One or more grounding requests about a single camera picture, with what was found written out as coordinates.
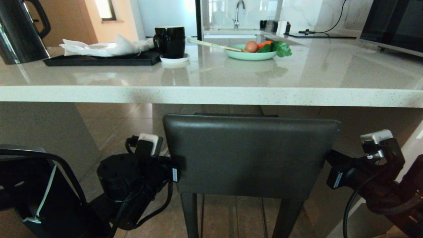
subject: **chopstick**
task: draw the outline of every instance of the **chopstick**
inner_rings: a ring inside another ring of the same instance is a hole
[[[204,45],[204,46],[208,46],[208,47],[216,47],[216,48],[223,48],[223,49],[227,49],[227,50],[232,50],[232,51],[238,51],[238,52],[248,52],[244,49],[236,49],[236,48],[232,48],[229,46],[224,46],[224,45],[220,45],[220,44],[213,44],[210,42],[204,42],[204,41],[199,41],[196,39],[187,39],[188,42],[194,43],[194,44],[200,44],[200,45]]]

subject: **green vegetable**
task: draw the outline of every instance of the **green vegetable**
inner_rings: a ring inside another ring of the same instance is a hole
[[[270,52],[272,50],[272,45],[273,45],[273,43],[264,45],[261,49],[259,49],[257,51],[257,53],[267,53],[267,52]]]
[[[292,55],[292,52],[291,52],[291,49],[289,48],[289,45],[285,42],[282,42],[282,41],[273,42],[272,43],[272,51],[276,51],[276,54],[279,57],[285,57],[285,56]]]

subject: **faucet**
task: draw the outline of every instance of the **faucet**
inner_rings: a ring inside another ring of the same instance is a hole
[[[238,29],[239,26],[239,21],[238,21],[238,11],[239,11],[239,4],[242,3],[242,9],[245,10],[245,3],[243,0],[239,0],[238,3],[236,4],[236,12],[235,12],[235,19],[233,20],[233,23],[235,24],[235,29]]]

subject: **egg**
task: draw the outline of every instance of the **egg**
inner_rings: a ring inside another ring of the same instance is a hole
[[[245,50],[252,53],[257,51],[257,43],[255,41],[249,41],[245,44]]]

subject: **chair leg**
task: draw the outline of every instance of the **chair leg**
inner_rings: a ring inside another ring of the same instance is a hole
[[[188,238],[199,238],[197,216],[197,194],[181,193],[182,209],[184,210],[185,224]]]
[[[301,211],[302,200],[282,199],[272,238],[288,238]]]

